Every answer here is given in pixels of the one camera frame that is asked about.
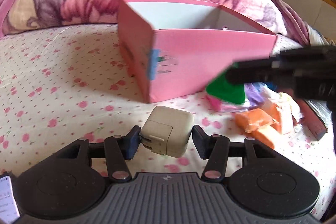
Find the white pillow with print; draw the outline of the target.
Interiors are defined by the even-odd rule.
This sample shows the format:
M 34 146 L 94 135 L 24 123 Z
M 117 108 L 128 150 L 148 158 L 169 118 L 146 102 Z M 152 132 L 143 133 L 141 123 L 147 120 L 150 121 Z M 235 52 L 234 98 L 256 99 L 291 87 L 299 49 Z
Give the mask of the white pillow with print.
M 320 32 L 311 26 L 307 26 L 311 46 L 335 46 L 335 42 L 325 38 Z

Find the pink clay pack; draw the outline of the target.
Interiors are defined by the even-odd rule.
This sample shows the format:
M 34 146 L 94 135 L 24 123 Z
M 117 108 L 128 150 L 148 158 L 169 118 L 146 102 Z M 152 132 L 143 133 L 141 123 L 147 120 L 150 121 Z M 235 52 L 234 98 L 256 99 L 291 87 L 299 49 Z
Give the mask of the pink clay pack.
M 210 104 L 210 107 L 215 112 L 221 112 L 222 111 L 222 102 L 220 99 L 213 97 L 209 94 L 206 95 L 206 98 Z

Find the green plastic toy bolt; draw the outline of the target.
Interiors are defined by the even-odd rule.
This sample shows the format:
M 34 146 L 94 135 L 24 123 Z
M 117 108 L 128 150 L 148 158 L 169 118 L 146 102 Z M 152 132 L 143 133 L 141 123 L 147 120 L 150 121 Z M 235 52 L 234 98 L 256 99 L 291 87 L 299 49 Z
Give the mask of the green plastic toy bolt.
M 227 72 L 236 67 L 237 65 L 233 63 L 219 73 L 217 77 L 206 86 L 206 93 L 224 102 L 236 105 L 243 104 L 246 99 L 244 85 L 232 84 L 227 80 Z

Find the white square power adapter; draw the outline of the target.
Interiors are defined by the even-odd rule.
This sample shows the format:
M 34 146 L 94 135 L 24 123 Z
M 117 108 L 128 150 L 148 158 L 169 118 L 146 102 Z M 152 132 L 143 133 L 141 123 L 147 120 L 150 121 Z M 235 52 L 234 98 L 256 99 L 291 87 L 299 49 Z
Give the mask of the white square power adapter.
M 193 124 L 188 111 L 155 106 L 141 129 L 142 144 L 153 153 L 179 158 L 187 150 Z

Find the smartphone with lit screen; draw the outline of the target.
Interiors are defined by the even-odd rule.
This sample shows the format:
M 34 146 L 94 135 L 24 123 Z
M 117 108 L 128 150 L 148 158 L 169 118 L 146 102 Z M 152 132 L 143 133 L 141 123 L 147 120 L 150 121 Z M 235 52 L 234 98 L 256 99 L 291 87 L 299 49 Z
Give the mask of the smartphone with lit screen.
M 14 223 L 20 217 L 15 202 L 11 177 L 2 174 L 0 178 L 0 220 L 2 224 Z

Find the purple clay pack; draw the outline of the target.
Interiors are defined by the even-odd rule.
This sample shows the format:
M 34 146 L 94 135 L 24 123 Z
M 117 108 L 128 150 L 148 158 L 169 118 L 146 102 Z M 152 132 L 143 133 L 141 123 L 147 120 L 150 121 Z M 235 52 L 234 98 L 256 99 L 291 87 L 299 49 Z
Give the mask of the purple clay pack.
M 264 88 L 268 88 L 265 83 L 247 83 L 244 84 L 245 97 L 249 101 L 250 108 L 261 106 L 265 99 L 261 95 Z

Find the orange clay pack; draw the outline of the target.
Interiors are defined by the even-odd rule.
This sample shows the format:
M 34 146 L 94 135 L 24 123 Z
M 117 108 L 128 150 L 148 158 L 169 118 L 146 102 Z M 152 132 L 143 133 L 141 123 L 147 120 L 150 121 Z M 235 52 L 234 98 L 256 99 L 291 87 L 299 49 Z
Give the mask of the orange clay pack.
M 254 138 L 274 149 L 279 140 L 280 124 L 260 108 L 239 112 L 234 115 L 234 122 L 247 138 Z

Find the cherry print bed sheet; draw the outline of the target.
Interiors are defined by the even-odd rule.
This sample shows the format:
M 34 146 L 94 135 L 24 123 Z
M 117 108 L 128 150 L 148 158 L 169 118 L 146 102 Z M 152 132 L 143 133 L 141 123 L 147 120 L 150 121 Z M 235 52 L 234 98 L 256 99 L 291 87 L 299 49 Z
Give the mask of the cherry print bed sheet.
M 242 142 L 232 115 L 211 109 L 204 92 L 161 103 L 143 102 L 120 56 L 117 26 L 52 28 L 1 39 L 1 174 L 18 176 L 68 143 L 101 142 L 142 126 L 153 108 L 167 106 L 193 114 L 209 135 Z M 318 180 L 317 206 L 335 193 L 333 133 L 315 141 L 306 128 L 280 136 L 276 151 Z M 136 172 L 198 172 L 201 160 L 190 140 L 179 159 L 142 145 L 127 165 Z

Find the pink open cardboard box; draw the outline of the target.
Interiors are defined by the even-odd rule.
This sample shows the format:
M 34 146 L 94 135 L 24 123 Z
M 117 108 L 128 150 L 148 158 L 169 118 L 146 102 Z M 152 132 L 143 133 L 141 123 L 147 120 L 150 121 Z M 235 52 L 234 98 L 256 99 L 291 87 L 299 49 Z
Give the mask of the pink open cardboard box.
M 203 90 L 235 60 L 268 57 L 277 36 L 225 6 L 196 0 L 121 0 L 120 52 L 147 103 Z

